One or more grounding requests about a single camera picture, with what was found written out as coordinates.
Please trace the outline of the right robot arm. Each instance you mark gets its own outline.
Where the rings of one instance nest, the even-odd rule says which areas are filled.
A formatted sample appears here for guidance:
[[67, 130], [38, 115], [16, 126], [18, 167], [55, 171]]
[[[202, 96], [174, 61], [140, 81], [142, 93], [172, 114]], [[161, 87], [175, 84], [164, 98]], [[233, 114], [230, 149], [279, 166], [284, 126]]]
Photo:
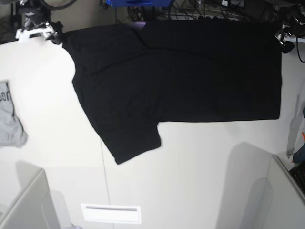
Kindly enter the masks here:
[[19, 42], [27, 42], [31, 37], [41, 36], [54, 44], [61, 44], [63, 25], [59, 21], [52, 22], [51, 13], [66, 9], [75, 2], [71, 0], [62, 6], [52, 6], [44, 0], [21, 0], [20, 13], [24, 16], [24, 23], [17, 29], [15, 38]]

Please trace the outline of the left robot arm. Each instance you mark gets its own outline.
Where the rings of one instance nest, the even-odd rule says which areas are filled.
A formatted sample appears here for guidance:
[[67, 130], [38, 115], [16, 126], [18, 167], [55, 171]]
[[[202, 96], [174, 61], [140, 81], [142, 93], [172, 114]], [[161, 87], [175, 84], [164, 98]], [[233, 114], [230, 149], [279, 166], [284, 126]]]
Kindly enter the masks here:
[[293, 36], [300, 41], [305, 38], [305, 1], [304, 0], [273, 0], [276, 20], [281, 22], [279, 31], [275, 34], [282, 53], [290, 52], [295, 45], [289, 41]]

